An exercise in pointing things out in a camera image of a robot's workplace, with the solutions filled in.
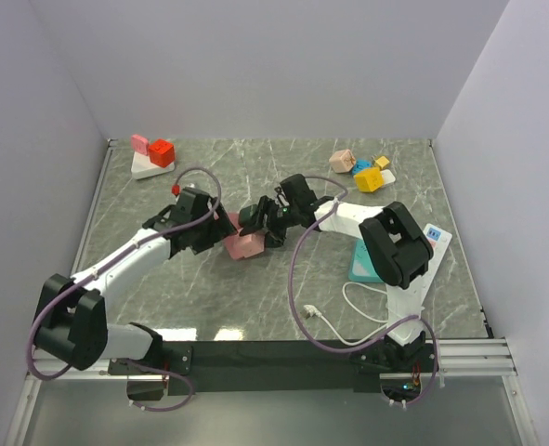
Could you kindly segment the white power strip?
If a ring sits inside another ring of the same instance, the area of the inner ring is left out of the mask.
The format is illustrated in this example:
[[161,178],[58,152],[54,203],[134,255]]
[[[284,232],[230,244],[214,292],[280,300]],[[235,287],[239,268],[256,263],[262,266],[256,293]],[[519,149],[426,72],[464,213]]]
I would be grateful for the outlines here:
[[436,225],[427,223],[424,229],[424,235],[433,248],[433,256],[428,262],[427,272],[416,279],[420,288],[418,296],[420,297],[421,309],[424,309],[424,302],[430,290],[431,284],[438,273],[439,266],[450,247],[452,234]]

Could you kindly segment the teal block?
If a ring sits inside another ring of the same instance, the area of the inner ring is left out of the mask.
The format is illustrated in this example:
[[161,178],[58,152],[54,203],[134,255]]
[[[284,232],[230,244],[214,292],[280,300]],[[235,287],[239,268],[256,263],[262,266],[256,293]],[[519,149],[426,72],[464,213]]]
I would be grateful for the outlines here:
[[352,282],[361,283],[382,283],[370,259],[366,245],[363,240],[357,239],[353,250],[351,265],[348,271],[348,278]]

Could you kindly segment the beige cube socket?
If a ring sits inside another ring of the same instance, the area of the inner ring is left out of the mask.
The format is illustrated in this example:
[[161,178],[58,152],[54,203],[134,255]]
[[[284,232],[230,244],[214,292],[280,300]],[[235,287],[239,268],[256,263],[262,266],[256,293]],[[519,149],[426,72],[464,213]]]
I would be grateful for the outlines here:
[[350,172],[356,164],[356,158],[351,150],[335,151],[329,158],[329,165],[335,173],[344,174]]

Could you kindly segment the pink rounded socket block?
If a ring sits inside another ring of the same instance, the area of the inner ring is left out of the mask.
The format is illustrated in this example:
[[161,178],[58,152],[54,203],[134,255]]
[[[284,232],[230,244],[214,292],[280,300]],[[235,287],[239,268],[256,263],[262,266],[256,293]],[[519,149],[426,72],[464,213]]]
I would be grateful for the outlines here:
[[260,255],[265,250],[265,237],[261,233],[241,236],[238,213],[228,213],[229,220],[237,230],[224,239],[223,244],[233,260],[240,260]]

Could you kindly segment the pink plug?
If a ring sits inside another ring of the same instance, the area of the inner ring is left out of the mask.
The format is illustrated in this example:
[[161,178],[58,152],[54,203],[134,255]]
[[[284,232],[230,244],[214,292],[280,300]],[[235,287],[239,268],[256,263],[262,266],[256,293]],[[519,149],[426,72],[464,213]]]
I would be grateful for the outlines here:
[[130,138],[131,147],[134,152],[139,153],[143,156],[149,155],[150,142],[147,138],[134,134]]

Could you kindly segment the small yellow plug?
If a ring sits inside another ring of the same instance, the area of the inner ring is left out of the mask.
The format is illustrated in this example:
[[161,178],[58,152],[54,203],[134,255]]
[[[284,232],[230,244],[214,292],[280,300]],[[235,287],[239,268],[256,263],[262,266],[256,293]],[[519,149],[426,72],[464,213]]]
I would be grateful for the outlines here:
[[390,160],[384,155],[375,158],[373,162],[373,165],[380,170],[386,170],[390,166],[390,164]]

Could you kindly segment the white triangular adapter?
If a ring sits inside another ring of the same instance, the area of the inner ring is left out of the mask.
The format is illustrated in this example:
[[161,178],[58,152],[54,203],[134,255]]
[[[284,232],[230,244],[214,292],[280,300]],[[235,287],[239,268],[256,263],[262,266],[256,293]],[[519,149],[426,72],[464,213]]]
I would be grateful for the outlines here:
[[167,167],[160,167],[150,161],[150,157],[138,152],[134,152],[131,164],[131,177],[135,180],[141,180],[149,177],[157,177],[172,172],[175,164],[170,163]]

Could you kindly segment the dark green block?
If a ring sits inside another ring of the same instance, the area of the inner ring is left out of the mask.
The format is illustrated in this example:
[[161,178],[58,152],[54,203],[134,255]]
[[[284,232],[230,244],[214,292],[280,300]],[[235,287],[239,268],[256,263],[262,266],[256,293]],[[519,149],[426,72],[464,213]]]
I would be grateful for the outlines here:
[[238,216],[238,222],[241,228],[252,228],[258,218],[258,206],[252,204],[244,207]]

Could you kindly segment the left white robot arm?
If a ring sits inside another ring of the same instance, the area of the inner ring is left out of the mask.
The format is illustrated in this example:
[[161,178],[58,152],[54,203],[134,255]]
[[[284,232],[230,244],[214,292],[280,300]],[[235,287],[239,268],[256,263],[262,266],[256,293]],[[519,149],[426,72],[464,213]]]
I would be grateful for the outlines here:
[[107,308],[136,280],[178,253],[199,254],[236,233],[216,197],[194,188],[149,218],[122,247],[71,277],[46,280],[33,326],[30,348],[40,348],[83,371],[101,359],[129,360],[149,374],[163,368],[168,354],[163,338],[139,323],[110,325]]

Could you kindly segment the red cube socket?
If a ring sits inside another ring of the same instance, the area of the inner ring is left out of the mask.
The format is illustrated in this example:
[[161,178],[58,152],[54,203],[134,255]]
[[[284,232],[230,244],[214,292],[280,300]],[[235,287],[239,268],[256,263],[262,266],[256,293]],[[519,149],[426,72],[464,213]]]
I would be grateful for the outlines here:
[[150,162],[166,168],[176,159],[175,145],[165,139],[156,139],[149,145]]

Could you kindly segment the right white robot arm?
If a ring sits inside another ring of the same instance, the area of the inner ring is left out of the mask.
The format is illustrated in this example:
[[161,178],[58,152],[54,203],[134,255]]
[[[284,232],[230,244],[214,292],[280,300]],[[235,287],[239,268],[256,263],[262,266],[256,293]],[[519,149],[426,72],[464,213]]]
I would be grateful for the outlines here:
[[414,364],[435,360],[425,341],[431,328],[422,319],[424,282],[434,256],[430,241],[403,203],[366,206],[345,202],[346,194],[318,197],[301,174],[284,179],[274,199],[262,196],[239,213],[241,234],[262,232],[267,248],[280,247],[289,228],[307,233],[343,234],[364,242],[373,267],[386,285],[387,320],[378,332],[344,349],[371,361],[382,373],[408,372]]

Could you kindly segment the blue plug adapter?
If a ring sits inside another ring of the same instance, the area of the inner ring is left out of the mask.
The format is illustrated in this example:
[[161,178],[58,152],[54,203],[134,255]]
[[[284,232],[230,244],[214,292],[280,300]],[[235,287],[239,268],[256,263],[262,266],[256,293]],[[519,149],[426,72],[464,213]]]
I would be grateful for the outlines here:
[[370,161],[358,159],[351,170],[351,175],[355,176],[357,173],[361,172],[362,170],[371,168],[372,166],[373,164]]

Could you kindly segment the white rounded square adapter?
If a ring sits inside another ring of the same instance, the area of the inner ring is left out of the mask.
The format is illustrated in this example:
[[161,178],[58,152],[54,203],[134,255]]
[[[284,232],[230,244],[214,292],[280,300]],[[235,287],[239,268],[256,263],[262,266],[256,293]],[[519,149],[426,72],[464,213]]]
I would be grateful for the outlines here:
[[388,169],[382,170],[381,175],[385,185],[393,184],[396,181],[396,177]]

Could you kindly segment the yellow cube socket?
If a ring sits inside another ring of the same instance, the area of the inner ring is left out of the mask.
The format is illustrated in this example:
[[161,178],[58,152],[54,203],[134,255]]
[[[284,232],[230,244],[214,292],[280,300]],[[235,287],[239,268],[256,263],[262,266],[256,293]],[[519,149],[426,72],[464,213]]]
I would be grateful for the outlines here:
[[369,167],[359,171],[354,180],[358,191],[373,193],[385,185],[382,171],[378,167]]

